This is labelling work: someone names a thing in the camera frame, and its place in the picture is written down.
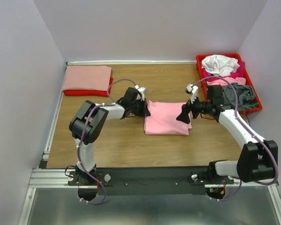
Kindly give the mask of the folded red t-shirt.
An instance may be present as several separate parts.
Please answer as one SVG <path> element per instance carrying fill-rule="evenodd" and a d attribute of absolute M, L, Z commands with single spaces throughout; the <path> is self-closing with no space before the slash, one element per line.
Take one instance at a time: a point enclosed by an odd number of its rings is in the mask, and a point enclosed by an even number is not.
<path fill-rule="evenodd" d="M 100 96 L 107 97 L 111 93 L 107 90 L 110 84 L 112 84 L 113 78 L 107 77 L 101 78 L 89 78 L 84 77 L 80 79 L 65 80 L 62 91 L 66 96 Z"/>

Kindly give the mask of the grey garment in bin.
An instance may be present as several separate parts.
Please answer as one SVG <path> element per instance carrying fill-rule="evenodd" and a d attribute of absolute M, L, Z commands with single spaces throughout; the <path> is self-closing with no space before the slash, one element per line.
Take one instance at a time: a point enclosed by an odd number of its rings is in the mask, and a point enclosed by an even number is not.
<path fill-rule="evenodd" d="M 252 109 L 253 101 L 256 98 L 256 93 L 250 85 L 240 85 L 237 83 L 231 84 L 237 94 L 238 99 L 238 110 L 249 110 Z M 235 94 L 229 85 L 222 86 L 224 103 L 231 103 L 234 107 L 236 105 Z"/>

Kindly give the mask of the light pink t-shirt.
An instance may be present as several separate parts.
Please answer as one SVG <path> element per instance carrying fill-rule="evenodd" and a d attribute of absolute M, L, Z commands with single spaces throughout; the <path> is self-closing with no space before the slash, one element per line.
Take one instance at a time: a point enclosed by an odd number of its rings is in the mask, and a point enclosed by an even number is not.
<path fill-rule="evenodd" d="M 176 120 L 182 112 L 183 103 L 166 103 L 148 101 L 150 116 L 144 121 L 146 135 L 189 135 L 191 123 Z"/>

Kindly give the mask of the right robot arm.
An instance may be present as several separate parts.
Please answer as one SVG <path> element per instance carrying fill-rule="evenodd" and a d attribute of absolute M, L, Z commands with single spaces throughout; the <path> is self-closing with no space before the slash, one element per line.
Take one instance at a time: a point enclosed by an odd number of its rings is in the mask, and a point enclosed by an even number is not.
<path fill-rule="evenodd" d="M 185 124 L 200 114 L 210 115 L 223 125 L 235 138 L 241 148 L 237 161 L 220 160 L 209 163 L 206 178 L 210 183 L 218 183 L 223 176 L 240 179 L 243 182 L 256 182 L 271 185 L 278 180 L 278 145 L 258 135 L 240 116 L 237 108 L 225 103 L 220 85 L 212 86 L 208 101 L 200 101 L 198 87 L 189 84 L 186 93 L 190 99 L 182 105 L 177 120 Z"/>

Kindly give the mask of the green garment in bin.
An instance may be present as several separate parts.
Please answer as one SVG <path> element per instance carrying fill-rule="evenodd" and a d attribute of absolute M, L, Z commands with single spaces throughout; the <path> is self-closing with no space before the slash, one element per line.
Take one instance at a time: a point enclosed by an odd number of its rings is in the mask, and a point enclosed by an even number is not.
<path fill-rule="evenodd" d="M 256 102 L 256 103 L 253 103 L 250 105 L 251 108 L 258 108 L 259 107 L 259 103 Z"/>

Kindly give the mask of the magenta garment in bin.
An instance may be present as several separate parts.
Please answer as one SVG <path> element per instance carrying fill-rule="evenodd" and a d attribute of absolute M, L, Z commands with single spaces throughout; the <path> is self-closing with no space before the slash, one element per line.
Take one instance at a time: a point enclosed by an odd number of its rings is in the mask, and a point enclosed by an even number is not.
<path fill-rule="evenodd" d="M 244 77 L 245 63 L 241 61 L 241 62 L 238 62 L 238 64 L 239 64 L 239 68 L 237 69 L 236 72 L 232 72 L 229 76 L 226 76 L 223 78 L 224 79 L 226 79 L 226 78 L 235 79 L 237 77 Z M 219 79 L 219 77 L 209 74 L 203 66 L 201 67 L 201 71 L 202 71 L 203 77 L 208 77 L 208 76 L 211 77 L 211 78 L 206 79 L 206 81 L 208 81 L 208 82 L 213 82 L 213 81 L 216 81 Z"/>

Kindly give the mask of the aluminium frame rail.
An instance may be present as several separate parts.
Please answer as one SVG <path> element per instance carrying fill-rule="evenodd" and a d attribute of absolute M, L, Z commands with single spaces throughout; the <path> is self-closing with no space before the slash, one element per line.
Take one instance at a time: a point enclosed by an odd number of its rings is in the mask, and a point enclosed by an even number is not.
<path fill-rule="evenodd" d="M 46 168 L 32 171 L 28 199 L 20 223 L 27 225 L 276 225 L 279 220 L 270 189 L 244 184 L 231 200 L 216 202 L 205 195 L 107 194 L 103 204 L 79 201 L 76 187 L 67 184 L 64 170 L 77 159 L 66 131 L 69 119 L 83 102 L 63 97 L 48 151 Z M 206 165 L 216 159 L 235 160 L 240 148 L 227 130 L 204 119 L 192 122 L 187 136 L 145 135 L 143 119 L 110 120 L 96 142 L 95 159 L 102 167 Z"/>

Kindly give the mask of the white t-shirt in bin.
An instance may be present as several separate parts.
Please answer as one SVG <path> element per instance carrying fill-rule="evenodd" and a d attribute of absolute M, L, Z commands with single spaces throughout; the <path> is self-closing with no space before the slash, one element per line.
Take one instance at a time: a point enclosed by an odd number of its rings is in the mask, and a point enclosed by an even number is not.
<path fill-rule="evenodd" d="M 210 55 L 201 61 L 202 67 L 209 75 L 227 77 L 236 72 L 240 65 L 235 58 L 224 55 Z"/>

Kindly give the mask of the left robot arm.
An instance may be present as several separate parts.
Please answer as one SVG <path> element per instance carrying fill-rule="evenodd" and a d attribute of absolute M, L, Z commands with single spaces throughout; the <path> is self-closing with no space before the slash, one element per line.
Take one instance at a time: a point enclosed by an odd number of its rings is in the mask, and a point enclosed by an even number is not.
<path fill-rule="evenodd" d="M 96 181 L 95 141 L 98 139 L 107 120 L 121 120 L 130 117 L 150 116 L 145 87 L 129 87 L 124 96 L 111 104 L 95 104 L 85 101 L 69 124 L 69 130 L 77 148 L 75 175 L 76 182 L 90 185 Z"/>

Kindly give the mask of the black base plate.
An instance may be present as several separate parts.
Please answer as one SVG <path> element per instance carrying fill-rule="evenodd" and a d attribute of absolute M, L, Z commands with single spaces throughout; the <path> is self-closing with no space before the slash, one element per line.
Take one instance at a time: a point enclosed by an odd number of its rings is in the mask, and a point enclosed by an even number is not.
<path fill-rule="evenodd" d="M 216 196 L 233 180 L 210 175 L 206 166 L 96 168 L 87 175 L 75 168 L 65 171 L 69 186 L 78 187 L 78 196 L 93 200 L 97 196 L 117 195 L 205 195 L 214 187 Z"/>

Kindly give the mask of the salmon pink garment in bin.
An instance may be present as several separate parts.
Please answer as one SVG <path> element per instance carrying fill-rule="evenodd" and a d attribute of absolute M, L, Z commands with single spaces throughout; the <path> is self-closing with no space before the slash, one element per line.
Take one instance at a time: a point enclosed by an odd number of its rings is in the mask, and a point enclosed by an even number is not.
<path fill-rule="evenodd" d="M 236 77 L 236 78 L 225 77 L 224 79 L 231 84 L 233 84 L 233 83 L 236 83 L 236 84 L 239 84 L 239 85 L 245 85 L 246 84 L 246 79 L 243 78 L 243 77 Z M 222 79 L 215 79 L 213 81 L 206 81 L 206 83 L 207 83 L 207 85 L 220 85 L 220 86 L 227 86 L 228 85 Z"/>

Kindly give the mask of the folded pink t-shirt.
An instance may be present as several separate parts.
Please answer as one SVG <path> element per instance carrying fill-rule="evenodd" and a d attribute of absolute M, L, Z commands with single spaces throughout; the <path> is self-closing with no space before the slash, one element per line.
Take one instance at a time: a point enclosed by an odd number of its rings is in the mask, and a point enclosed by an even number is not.
<path fill-rule="evenodd" d="M 107 91 L 111 78 L 108 66 L 68 66 L 63 90 Z"/>

